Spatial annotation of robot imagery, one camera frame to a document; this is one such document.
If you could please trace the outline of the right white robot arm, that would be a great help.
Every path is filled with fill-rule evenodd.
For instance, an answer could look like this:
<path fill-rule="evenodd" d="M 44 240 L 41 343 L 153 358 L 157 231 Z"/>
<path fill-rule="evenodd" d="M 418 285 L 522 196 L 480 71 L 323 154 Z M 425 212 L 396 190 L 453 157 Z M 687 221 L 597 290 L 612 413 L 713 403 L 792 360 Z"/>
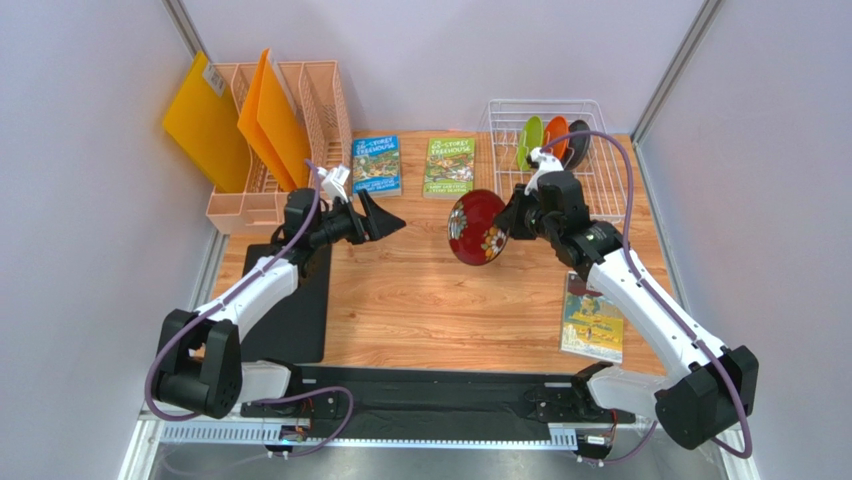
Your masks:
<path fill-rule="evenodd" d="M 615 304 L 662 362 L 662 376 L 599 362 L 576 374 L 585 402 L 655 420 L 680 447 L 716 442 L 738 425 L 748 430 L 759 361 L 746 346 L 728 347 L 664 290 L 626 242 L 625 229 L 591 219 L 582 186 L 568 171 L 518 184 L 496 226 L 517 240 L 549 242 L 560 262 Z"/>

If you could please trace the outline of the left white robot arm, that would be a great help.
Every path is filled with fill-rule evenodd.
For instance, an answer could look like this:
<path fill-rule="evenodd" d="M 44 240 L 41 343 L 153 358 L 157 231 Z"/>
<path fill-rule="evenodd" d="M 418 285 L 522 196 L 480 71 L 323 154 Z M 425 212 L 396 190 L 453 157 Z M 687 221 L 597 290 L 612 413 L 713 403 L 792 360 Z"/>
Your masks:
<path fill-rule="evenodd" d="M 242 342 L 302 287 L 319 251 L 341 240 L 378 241 L 405 227 L 405 220 L 367 192 L 359 192 L 358 199 L 361 212 L 345 197 L 326 203 L 316 188 L 290 193 L 284 221 L 271 236 L 271 253 L 216 299 L 166 316 L 145 380 L 145 402 L 154 415 L 167 421 L 221 419 L 238 404 L 287 400 L 292 367 L 271 359 L 246 361 Z"/>

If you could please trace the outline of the red floral plate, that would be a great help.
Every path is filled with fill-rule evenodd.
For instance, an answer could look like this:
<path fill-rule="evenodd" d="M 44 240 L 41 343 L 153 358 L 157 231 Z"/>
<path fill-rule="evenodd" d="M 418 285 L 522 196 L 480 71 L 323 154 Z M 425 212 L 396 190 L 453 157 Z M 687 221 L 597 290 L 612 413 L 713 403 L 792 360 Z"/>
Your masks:
<path fill-rule="evenodd" d="M 455 257 L 464 264 L 484 266 L 508 244 L 508 234 L 495 225 L 505 203 L 494 192 L 476 189 L 459 198 L 447 221 L 447 237 Z"/>

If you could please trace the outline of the green plate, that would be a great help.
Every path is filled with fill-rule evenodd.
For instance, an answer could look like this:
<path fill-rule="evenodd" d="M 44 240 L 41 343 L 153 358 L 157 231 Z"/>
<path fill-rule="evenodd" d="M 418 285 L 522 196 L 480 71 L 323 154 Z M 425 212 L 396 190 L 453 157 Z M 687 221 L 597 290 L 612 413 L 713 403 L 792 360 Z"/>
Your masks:
<path fill-rule="evenodd" d="M 527 157 L 533 149 L 539 148 L 542 145 L 543 134 L 544 126 L 542 119 L 537 115 L 530 117 L 522 127 L 518 134 L 516 149 L 516 163 L 520 171 L 529 171 L 531 169 Z"/>

